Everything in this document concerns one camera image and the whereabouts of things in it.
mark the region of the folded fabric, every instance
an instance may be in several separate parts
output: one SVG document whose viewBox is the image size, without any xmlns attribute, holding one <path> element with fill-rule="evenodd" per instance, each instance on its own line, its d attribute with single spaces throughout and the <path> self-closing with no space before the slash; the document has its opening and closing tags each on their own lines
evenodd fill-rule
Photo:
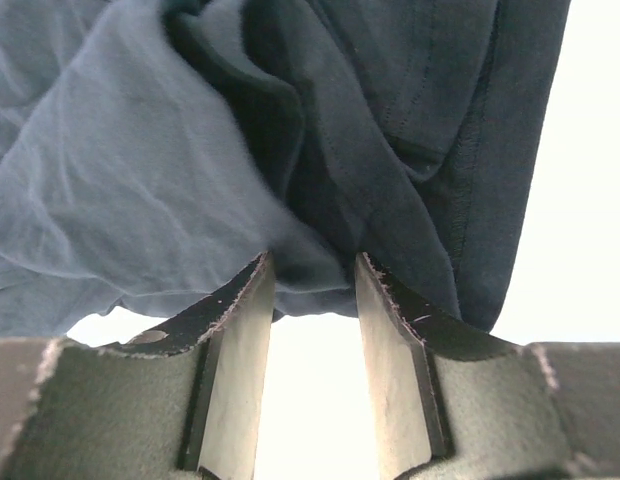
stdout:
<svg viewBox="0 0 620 480">
<path fill-rule="evenodd" d="M 170 316 L 274 253 L 356 316 L 370 252 L 489 330 L 568 0 L 0 1 L 0 335 Z"/>
</svg>

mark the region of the dark blue fabric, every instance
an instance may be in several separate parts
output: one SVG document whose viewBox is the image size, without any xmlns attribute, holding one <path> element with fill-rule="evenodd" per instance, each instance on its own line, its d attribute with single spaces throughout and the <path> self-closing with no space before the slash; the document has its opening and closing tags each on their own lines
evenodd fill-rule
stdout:
<svg viewBox="0 0 620 480">
<path fill-rule="evenodd" d="M 0 335 L 368 251 L 471 325 L 516 255 L 568 0 L 0 0 Z"/>
</svg>

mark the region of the white surface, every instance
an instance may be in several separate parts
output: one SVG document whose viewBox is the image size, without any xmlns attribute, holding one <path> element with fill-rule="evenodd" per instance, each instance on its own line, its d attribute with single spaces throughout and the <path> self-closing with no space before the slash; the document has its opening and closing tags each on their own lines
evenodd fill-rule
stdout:
<svg viewBox="0 0 620 480">
<path fill-rule="evenodd" d="M 103 344 L 158 321 L 117 309 L 71 334 Z M 620 341 L 620 0 L 573 0 L 493 333 L 522 344 Z M 356 320 L 274 325 L 255 480 L 379 478 L 363 365 Z"/>
</svg>

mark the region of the cloth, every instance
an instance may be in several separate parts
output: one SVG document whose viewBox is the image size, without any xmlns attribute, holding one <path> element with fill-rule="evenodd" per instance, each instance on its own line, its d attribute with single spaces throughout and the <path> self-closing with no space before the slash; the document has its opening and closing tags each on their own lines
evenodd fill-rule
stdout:
<svg viewBox="0 0 620 480">
<path fill-rule="evenodd" d="M 272 251 L 356 316 L 367 251 L 482 330 L 569 0 L 0 0 L 0 336 L 171 316 Z"/>
</svg>

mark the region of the white background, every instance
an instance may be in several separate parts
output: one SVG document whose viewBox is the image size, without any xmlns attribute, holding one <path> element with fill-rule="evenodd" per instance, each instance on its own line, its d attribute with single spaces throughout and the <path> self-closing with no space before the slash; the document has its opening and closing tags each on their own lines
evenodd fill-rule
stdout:
<svg viewBox="0 0 620 480">
<path fill-rule="evenodd" d="M 127 341 L 159 321 L 118 309 L 71 335 Z M 573 0 L 493 334 L 521 344 L 620 341 L 620 0 Z M 283 319 L 268 362 L 255 480 L 377 480 L 357 321 Z"/>
</svg>

